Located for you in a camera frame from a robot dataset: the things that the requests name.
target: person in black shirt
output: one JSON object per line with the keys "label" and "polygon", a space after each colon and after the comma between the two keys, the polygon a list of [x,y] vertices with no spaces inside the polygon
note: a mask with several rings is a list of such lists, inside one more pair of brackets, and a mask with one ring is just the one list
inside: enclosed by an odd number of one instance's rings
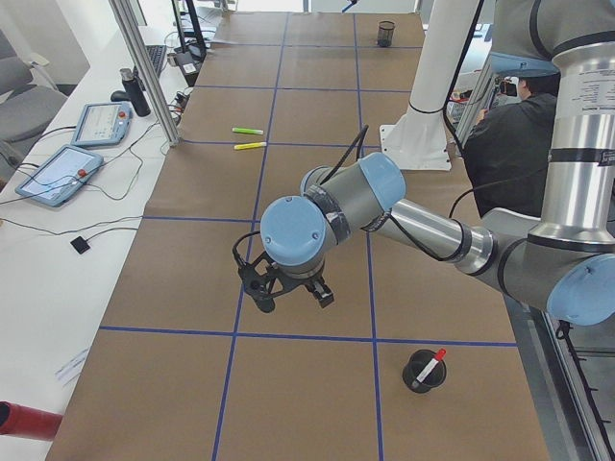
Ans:
{"label": "person in black shirt", "polygon": [[481,113],[464,146],[472,186],[519,179],[475,191],[480,217],[495,207],[540,216],[558,90],[559,74],[522,77],[520,103]]}

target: tablet device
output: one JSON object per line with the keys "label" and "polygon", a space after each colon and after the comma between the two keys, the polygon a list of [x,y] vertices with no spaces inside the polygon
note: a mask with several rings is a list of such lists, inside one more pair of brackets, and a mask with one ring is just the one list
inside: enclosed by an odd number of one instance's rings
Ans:
{"label": "tablet device", "polygon": [[15,192],[47,206],[68,201],[103,165],[103,158],[79,147],[62,146]]}
{"label": "tablet device", "polygon": [[119,144],[128,131],[132,114],[127,102],[86,104],[71,144],[79,147]]}

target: white table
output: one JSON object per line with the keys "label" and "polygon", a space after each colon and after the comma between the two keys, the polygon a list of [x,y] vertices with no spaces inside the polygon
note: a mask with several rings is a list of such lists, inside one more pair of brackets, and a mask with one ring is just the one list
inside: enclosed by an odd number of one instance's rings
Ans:
{"label": "white table", "polygon": [[[169,31],[141,29],[146,43],[162,44]],[[119,69],[132,67],[132,59],[118,33],[94,62],[83,80],[49,126],[76,125],[84,104],[106,102],[121,85]],[[185,80],[177,67],[166,66],[160,84],[171,101],[183,90]],[[106,159],[117,156],[156,122],[152,112],[134,117],[123,142],[96,152]],[[25,161],[41,164],[71,139],[72,132],[46,136]],[[0,205],[0,218],[48,229],[75,230],[125,216],[140,216],[152,193],[167,150],[160,126],[153,128],[133,150],[143,159],[138,179],[120,201],[86,187],[64,206],[53,209],[30,200]],[[90,181],[112,196],[127,189],[138,160],[130,153],[105,166]],[[0,193],[0,202],[17,198],[14,188],[25,176],[16,173]],[[0,400],[63,413],[77,379],[62,386],[54,373],[78,352],[88,348],[96,334],[113,287],[135,237],[133,230],[107,232],[90,242],[91,249],[78,255],[70,241],[88,238],[113,227],[136,228],[140,220],[126,221],[79,233],[46,235],[37,230],[0,226]],[[0,459],[39,461],[50,443],[0,436]]]}

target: red cylinder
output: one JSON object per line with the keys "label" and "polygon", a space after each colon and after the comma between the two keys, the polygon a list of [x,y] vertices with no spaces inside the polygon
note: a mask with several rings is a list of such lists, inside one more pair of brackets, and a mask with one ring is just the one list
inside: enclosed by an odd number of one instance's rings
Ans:
{"label": "red cylinder", "polygon": [[0,401],[0,435],[51,441],[61,422],[62,415]]}

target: office chair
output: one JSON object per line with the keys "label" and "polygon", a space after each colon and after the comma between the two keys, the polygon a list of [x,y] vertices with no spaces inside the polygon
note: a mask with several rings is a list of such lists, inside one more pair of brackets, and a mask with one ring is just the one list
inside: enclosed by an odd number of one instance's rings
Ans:
{"label": "office chair", "polygon": [[56,89],[31,85],[36,67],[22,61],[0,31],[0,95],[10,93],[0,103],[0,180],[12,176],[66,101]]}

